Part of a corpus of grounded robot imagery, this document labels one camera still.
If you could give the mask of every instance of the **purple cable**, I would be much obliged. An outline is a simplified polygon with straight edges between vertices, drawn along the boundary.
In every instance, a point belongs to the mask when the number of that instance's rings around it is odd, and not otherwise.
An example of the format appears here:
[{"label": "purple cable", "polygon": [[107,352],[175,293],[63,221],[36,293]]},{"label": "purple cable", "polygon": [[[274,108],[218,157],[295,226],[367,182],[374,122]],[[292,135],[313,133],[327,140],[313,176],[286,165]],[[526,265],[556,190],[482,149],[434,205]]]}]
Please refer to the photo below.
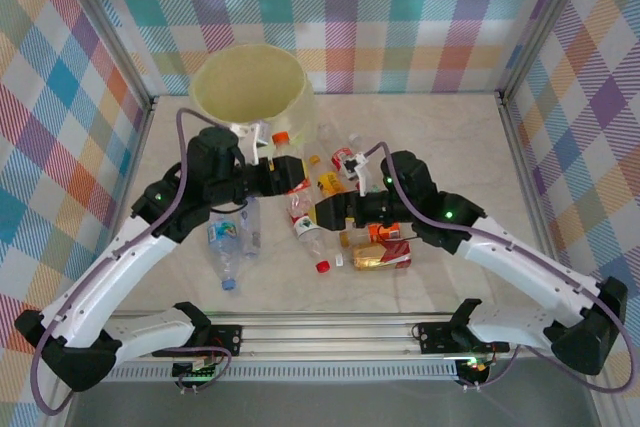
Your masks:
[{"label": "purple cable", "polygon": [[[485,232],[484,230],[474,229],[473,227],[467,227],[467,226],[464,226],[464,225],[448,224],[446,222],[438,222],[436,220],[432,220],[432,219],[426,217],[425,215],[423,215],[418,209],[416,209],[414,207],[414,205],[411,203],[411,201],[407,197],[407,194],[405,194],[404,191],[402,190],[402,187],[400,186],[400,181],[398,179],[398,174],[396,172],[395,165],[393,164],[393,158],[391,157],[391,151],[389,150],[389,146],[387,145],[387,143],[386,142],[378,142],[370,150],[365,152],[365,154],[364,154],[365,157],[369,157],[371,154],[373,154],[375,151],[377,151],[380,148],[382,148],[382,150],[384,151],[384,156],[385,156],[385,158],[387,160],[387,165],[389,167],[389,175],[391,175],[391,178],[393,179],[393,183],[396,186],[396,191],[398,192],[398,195],[400,196],[400,200],[402,200],[402,203],[405,205],[405,207],[407,207],[409,212],[411,212],[418,220],[420,220],[421,222],[424,222],[427,225],[430,225],[431,227],[435,227],[437,229],[456,230],[456,231],[460,231],[460,232],[467,232],[467,233],[469,233],[471,235],[477,235],[477,236],[483,237],[485,239],[492,240],[492,241],[497,242],[498,244],[504,245],[506,247],[509,247],[511,245],[511,243],[508,240],[503,239],[499,235],[492,234],[491,232]],[[600,307],[602,309],[602,311],[611,319],[613,324],[616,326],[616,328],[620,332],[620,335],[622,335],[622,338],[624,339],[625,344],[627,345],[627,350],[629,351],[629,362],[631,364],[631,372],[629,374],[629,379],[623,385],[621,385],[620,387],[613,387],[613,388],[601,387],[599,385],[591,384],[591,383],[587,382],[586,380],[581,379],[580,377],[575,375],[571,371],[571,369],[567,368],[565,365],[561,364],[560,362],[558,362],[558,361],[556,361],[554,359],[547,358],[546,356],[544,356],[543,354],[538,352],[536,349],[534,349],[532,347],[527,347],[527,349],[529,349],[531,352],[533,352],[539,358],[542,358],[542,359],[545,359],[548,362],[551,362],[553,365],[555,365],[557,368],[562,370],[565,374],[569,375],[572,379],[574,379],[575,381],[577,381],[581,385],[583,385],[583,386],[585,386],[585,387],[587,387],[587,388],[589,388],[591,390],[594,390],[596,392],[600,392],[600,393],[603,393],[603,394],[621,394],[621,393],[624,393],[624,392],[627,392],[628,390],[630,390],[633,387],[633,385],[635,384],[635,381],[636,381],[637,359],[636,359],[635,348],[633,346],[633,341],[631,340],[631,336],[629,335],[629,332],[625,328],[625,326],[622,323],[622,321],[618,318],[618,316],[609,308],[609,306],[607,306],[604,302],[602,302],[597,296],[595,296],[593,293],[591,293],[587,289],[583,289],[582,285],[579,282],[575,281],[574,279],[572,279],[571,277],[566,275],[564,272],[556,269],[548,261],[540,258],[539,256],[537,256],[533,252],[530,252],[530,251],[528,251],[526,249],[523,249],[519,245],[513,245],[512,248],[513,248],[514,251],[522,254],[523,256],[528,258],[529,260],[531,260],[531,261],[535,262],[536,264],[538,264],[540,267],[545,269],[547,272],[555,275],[560,280],[563,280],[564,282],[566,282],[573,289],[575,289],[578,292],[580,292],[587,299],[589,299],[591,302],[593,302],[595,305],[597,305],[598,307]]]},{"label": "purple cable", "polygon": [[[144,237],[153,232],[158,226],[160,226],[165,220],[169,218],[169,216],[173,213],[174,210],[178,207],[180,200],[182,200],[182,195],[184,194],[184,189],[187,185],[187,146],[184,141],[184,131],[182,129],[182,115],[183,114],[191,114],[194,117],[197,117],[204,122],[218,126],[224,127],[220,124],[208,119],[204,115],[186,108],[181,108],[176,113],[176,126],[178,129],[178,144],[180,146],[180,184],[178,185],[178,192],[176,193],[173,202],[169,208],[162,214],[158,219],[147,227],[144,231],[138,234],[133,240],[129,242],[125,242],[122,247],[115,249],[112,252],[112,257],[117,258],[121,256],[124,252],[126,252],[131,247],[135,247]],[[78,298],[78,296],[82,293],[82,291],[89,285],[89,283],[95,279],[100,272],[104,270],[106,265],[112,261],[111,257],[105,257],[87,276],[78,284],[78,286],[74,289],[73,292],[69,295],[67,300],[62,304],[60,310],[56,313],[55,317],[63,317],[65,312],[69,310],[73,302]],[[46,415],[58,415],[60,412],[64,410],[64,408],[69,404],[71,398],[73,397],[73,392],[70,392],[69,395],[62,401],[62,403],[55,409],[52,409],[47,405],[45,400],[42,398],[42,393],[40,392],[40,386],[38,385],[38,364],[40,359],[42,358],[42,351],[44,350],[45,344],[55,328],[58,326],[58,321],[55,320],[55,317],[51,320],[51,323],[47,326],[44,333],[40,337],[38,344],[36,345],[35,353],[33,354],[33,359],[31,360],[31,369],[29,370],[29,380],[31,384],[31,392],[33,393],[33,399],[35,400],[38,408],[45,413]]]},{"label": "purple cable", "polygon": [[[210,351],[210,352],[222,352],[225,357],[227,358],[227,363],[224,364],[224,368],[218,372],[213,378],[209,379],[207,382],[205,382],[204,384],[202,384],[199,387],[193,387],[193,393],[198,393],[199,391],[202,391],[206,388],[208,388],[209,386],[211,386],[216,380],[218,380],[220,377],[222,377],[224,375],[224,373],[227,371],[227,369],[229,368],[229,366],[231,365],[231,360],[232,360],[232,355],[231,352],[228,349],[225,349],[224,347],[214,347],[214,346],[209,346],[209,347],[177,347],[175,349],[164,349],[165,352],[203,352],[203,351]],[[180,387],[183,391],[185,391],[187,388],[182,385],[182,379],[184,378],[185,374],[180,374],[178,376],[178,387]]]}]

